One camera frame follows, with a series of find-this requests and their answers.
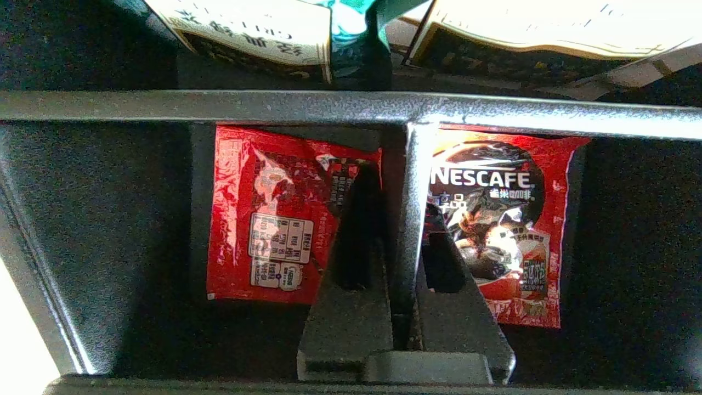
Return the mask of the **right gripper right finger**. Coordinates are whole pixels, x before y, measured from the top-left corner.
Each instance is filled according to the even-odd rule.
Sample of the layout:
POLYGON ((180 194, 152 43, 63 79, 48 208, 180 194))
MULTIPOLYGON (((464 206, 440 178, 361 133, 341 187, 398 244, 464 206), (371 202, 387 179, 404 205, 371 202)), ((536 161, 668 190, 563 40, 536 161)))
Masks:
POLYGON ((424 352, 469 353, 497 385, 506 385, 516 355, 477 286, 436 205, 426 205, 418 261, 418 330, 424 352))

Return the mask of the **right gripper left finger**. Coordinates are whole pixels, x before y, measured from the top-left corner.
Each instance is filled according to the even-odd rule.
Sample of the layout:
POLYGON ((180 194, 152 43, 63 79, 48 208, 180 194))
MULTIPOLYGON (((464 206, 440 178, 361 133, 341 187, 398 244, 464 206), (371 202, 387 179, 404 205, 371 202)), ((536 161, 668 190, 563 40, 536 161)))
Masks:
POLYGON ((386 225, 378 167, 361 165, 298 345, 300 381, 366 382, 370 358, 393 349, 386 225))

